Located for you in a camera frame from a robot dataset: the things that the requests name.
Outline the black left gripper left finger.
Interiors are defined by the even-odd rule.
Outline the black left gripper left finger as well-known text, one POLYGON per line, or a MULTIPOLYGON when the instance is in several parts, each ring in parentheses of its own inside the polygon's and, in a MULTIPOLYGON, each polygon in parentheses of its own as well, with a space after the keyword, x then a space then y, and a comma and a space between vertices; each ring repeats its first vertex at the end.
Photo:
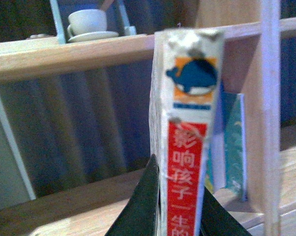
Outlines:
POLYGON ((153 154, 131 198, 107 231, 107 236, 157 235, 159 168, 153 154))

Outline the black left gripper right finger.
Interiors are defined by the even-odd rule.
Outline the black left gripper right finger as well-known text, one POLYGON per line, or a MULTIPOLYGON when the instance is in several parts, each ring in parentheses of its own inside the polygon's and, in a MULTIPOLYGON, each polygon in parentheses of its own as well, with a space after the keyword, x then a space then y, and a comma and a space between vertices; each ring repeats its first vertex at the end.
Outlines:
POLYGON ((204 187, 201 236, 251 236, 204 187))

